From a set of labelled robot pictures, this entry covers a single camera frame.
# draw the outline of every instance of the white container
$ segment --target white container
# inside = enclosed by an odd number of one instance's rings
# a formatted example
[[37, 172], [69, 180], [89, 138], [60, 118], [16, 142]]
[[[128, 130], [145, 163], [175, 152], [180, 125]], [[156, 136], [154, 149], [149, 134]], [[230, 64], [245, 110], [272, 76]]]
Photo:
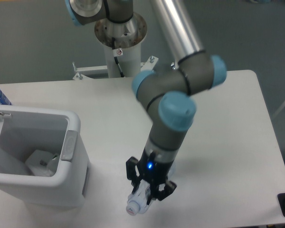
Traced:
[[[35, 150], [60, 155], [53, 176], [33, 176], [25, 161]], [[2, 191], [30, 203], [80, 206], [89, 168], [77, 114], [0, 105]]]

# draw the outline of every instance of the black cable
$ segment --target black cable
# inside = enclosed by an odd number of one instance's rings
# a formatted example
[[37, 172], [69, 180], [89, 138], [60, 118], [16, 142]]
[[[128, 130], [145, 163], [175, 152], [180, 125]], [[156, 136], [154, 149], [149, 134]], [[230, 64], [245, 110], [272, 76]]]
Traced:
[[[113, 38], [112, 38], [112, 50], [114, 50], [114, 49], [115, 49], [115, 38], [113, 37]], [[124, 73], [123, 73], [123, 70], [122, 70], [122, 68], [120, 67], [120, 64], [119, 64], [119, 61], [118, 61], [117, 56], [114, 57], [114, 60], [115, 60], [115, 63], [116, 63], [116, 65], [117, 65], [117, 67], [118, 67], [118, 70], [119, 70], [119, 73], [120, 73], [120, 77], [125, 77], [125, 76], [124, 76]]]
[[181, 75], [183, 76], [185, 83], [186, 83], [186, 87], [187, 87], [187, 95], [191, 96], [191, 86], [190, 86], [190, 81], [188, 79], [188, 75], [185, 71], [183, 71], [180, 67], [178, 69], [181, 72]]
[[106, 13], [106, 18], [110, 17], [110, 10], [109, 10], [109, 5], [107, 0], [103, 0], [104, 3], [104, 8], [105, 8], [105, 13]]
[[146, 108], [146, 112], [149, 111], [150, 106], [152, 105], [152, 103], [157, 99], [160, 98], [161, 96], [164, 96], [165, 94], [159, 94], [157, 96], [155, 96], [154, 98], [152, 98], [152, 100], [148, 103], [147, 108]]

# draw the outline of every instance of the blue led light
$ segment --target blue led light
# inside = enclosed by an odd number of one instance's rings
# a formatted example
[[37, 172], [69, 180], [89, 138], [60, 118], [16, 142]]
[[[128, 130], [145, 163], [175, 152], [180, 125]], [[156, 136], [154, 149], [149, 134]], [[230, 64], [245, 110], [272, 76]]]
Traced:
[[152, 169], [152, 167], [153, 167], [152, 162], [148, 162], [147, 167], [148, 167], [149, 170]]

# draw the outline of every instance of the silver metal tube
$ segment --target silver metal tube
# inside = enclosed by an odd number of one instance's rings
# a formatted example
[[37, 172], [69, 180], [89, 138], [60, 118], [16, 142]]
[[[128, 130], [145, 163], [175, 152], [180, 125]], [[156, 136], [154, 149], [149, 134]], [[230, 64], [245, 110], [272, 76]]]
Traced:
[[204, 50], [182, 0], [150, 0], [177, 61]]

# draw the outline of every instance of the bolt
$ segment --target bolt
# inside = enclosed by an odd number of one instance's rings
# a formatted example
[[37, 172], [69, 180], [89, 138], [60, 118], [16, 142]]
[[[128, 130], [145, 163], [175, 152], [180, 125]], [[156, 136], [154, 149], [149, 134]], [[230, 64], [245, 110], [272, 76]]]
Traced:
[[154, 56], [151, 56], [150, 57], [150, 63], [153, 63], [154, 62]]
[[171, 63], [171, 68], [172, 68], [173, 70], [175, 70], [175, 63], [174, 63], [174, 62]]
[[75, 62], [73, 62], [74, 71], [77, 71], [77, 67], [75, 66]]

